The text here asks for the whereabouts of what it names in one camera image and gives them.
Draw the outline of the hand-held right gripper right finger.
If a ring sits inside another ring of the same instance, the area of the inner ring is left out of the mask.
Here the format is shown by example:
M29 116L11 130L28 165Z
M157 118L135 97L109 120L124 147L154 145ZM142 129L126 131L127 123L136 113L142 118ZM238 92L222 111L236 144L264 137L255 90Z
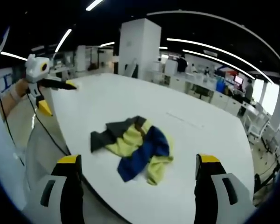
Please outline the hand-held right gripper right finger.
M256 207L248 188L212 155L196 155L195 224L244 224Z

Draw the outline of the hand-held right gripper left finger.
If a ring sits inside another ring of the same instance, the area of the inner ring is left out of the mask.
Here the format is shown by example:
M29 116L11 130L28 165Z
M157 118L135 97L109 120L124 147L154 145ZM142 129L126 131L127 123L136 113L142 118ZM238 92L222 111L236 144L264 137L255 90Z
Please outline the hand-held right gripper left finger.
M23 214L32 224L84 224L81 155L58 160L28 195Z

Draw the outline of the person's left hand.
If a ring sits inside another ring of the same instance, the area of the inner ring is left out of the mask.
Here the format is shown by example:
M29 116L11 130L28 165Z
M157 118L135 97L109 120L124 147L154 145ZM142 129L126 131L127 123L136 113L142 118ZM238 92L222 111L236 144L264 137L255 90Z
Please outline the person's left hand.
M26 79L18 80L14 85L16 99L22 98L28 90L28 82Z

